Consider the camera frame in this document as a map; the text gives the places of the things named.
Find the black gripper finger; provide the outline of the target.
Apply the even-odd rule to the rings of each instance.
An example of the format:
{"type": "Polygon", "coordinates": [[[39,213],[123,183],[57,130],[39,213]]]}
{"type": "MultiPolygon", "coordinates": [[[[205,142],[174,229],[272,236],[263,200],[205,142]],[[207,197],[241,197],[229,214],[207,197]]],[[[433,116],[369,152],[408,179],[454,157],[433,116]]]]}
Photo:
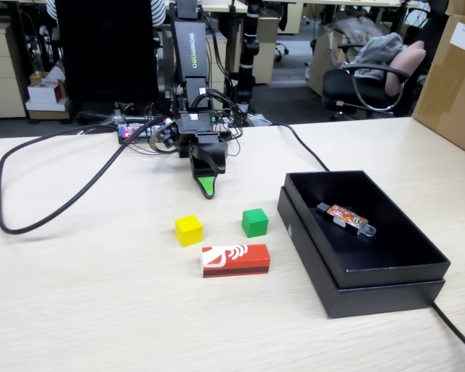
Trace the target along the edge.
{"type": "Polygon", "coordinates": [[[227,147],[202,147],[201,159],[207,163],[212,172],[224,174],[226,172],[227,147]]]}

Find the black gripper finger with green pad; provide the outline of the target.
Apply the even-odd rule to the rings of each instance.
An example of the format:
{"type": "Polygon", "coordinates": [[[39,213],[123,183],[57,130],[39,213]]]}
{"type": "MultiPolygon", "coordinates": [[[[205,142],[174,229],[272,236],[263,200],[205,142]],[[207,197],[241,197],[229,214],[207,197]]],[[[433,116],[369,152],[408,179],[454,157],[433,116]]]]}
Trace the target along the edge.
{"type": "Polygon", "coordinates": [[[191,172],[203,196],[212,199],[215,196],[215,181],[219,175],[217,166],[212,160],[202,160],[191,155],[191,172]]]}

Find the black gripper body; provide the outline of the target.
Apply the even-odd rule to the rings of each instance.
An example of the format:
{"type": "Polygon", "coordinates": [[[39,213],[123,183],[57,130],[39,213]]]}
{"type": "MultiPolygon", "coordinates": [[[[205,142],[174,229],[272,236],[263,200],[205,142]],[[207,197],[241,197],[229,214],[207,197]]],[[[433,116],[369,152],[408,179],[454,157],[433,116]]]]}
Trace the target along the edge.
{"type": "Polygon", "coordinates": [[[196,133],[188,137],[188,152],[191,155],[226,155],[227,150],[227,143],[218,133],[196,133]]]}

